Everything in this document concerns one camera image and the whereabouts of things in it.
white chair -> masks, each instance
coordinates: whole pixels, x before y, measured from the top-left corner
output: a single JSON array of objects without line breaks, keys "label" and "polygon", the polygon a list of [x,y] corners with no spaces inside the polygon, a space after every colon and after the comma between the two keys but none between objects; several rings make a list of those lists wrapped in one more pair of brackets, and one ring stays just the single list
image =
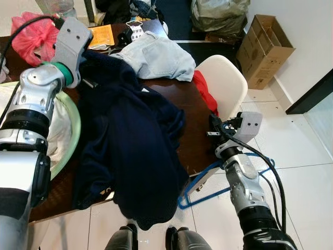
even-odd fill
[{"label": "white chair", "polygon": [[96,25],[101,25],[106,13],[100,12],[100,10],[97,9],[95,0],[91,0],[91,2],[94,13],[94,22]]},{"label": "white chair", "polygon": [[221,55],[208,57],[196,70],[205,78],[208,91],[217,102],[221,120],[236,116],[248,90],[247,82],[239,70]]}]

red cloth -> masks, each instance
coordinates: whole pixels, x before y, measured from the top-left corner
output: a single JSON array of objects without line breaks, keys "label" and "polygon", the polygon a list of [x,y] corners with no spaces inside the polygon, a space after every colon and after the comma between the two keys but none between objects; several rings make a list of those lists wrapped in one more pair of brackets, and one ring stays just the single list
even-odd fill
[{"label": "red cloth", "polygon": [[208,87],[206,80],[199,70],[194,71],[193,82],[199,90],[202,99],[206,102],[208,108],[217,116],[219,116],[219,112],[217,110],[217,102],[214,97],[208,92]]}]

brown table surface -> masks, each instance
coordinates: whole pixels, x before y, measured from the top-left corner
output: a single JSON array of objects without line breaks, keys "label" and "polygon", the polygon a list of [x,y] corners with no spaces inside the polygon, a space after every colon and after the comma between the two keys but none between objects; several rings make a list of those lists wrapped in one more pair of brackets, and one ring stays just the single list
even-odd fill
[{"label": "brown table surface", "polygon": [[[165,36],[162,25],[158,20],[148,21],[143,25],[143,30],[150,30],[156,34]],[[125,24],[113,24],[112,32],[117,45],[117,36],[124,29]],[[0,37],[0,48],[3,49],[8,37]],[[13,81],[18,81],[20,74],[30,68],[23,59],[10,49],[6,55],[7,64]],[[211,144],[205,136],[208,131],[208,110],[205,102],[195,85],[190,82],[179,82],[170,79],[145,80],[144,84],[161,93],[165,98],[183,109],[186,114],[186,127],[180,138],[178,156],[189,175],[201,172],[209,164],[216,161],[215,156],[209,152]],[[75,89],[66,89],[65,92],[77,103],[79,95]],[[48,199],[41,205],[33,208],[29,221],[41,220],[72,210],[72,188],[75,171],[79,164],[77,158],[72,157],[61,172],[52,180],[51,191]]]}]

plastic bag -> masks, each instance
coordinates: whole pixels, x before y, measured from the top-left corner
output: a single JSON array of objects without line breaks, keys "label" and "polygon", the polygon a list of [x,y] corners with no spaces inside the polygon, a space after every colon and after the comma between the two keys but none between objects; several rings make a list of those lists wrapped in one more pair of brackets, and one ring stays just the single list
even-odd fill
[{"label": "plastic bag", "polygon": [[238,36],[245,27],[250,0],[192,0],[191,18],[196,29]]},{"label": "plastic bag", "polygon": [[[41,15],[24,12],[21,17],[12,17],[11,34],[25,22],[39,16]],[[35,67],[54,57],[53,45],[58,33],[59,30],[50,19],[42,19],[24,28],[13,40],[12,47],[27,63]]]}]

red plastic bag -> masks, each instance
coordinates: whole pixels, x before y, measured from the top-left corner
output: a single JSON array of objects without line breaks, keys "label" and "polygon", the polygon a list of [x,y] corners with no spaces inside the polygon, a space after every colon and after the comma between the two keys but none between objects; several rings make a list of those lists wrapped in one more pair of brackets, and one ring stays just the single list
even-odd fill
[{"label": "red plastic bag", "polygon": [[[11,34],[22,24],[41,15],[24,12],[21,17],[12,17]],[[42,19],[24,28],[11,43],[13,49],[31,66],[38,66],[43,61],[50,61],[55,54],[59,30],[50,19]]]}]

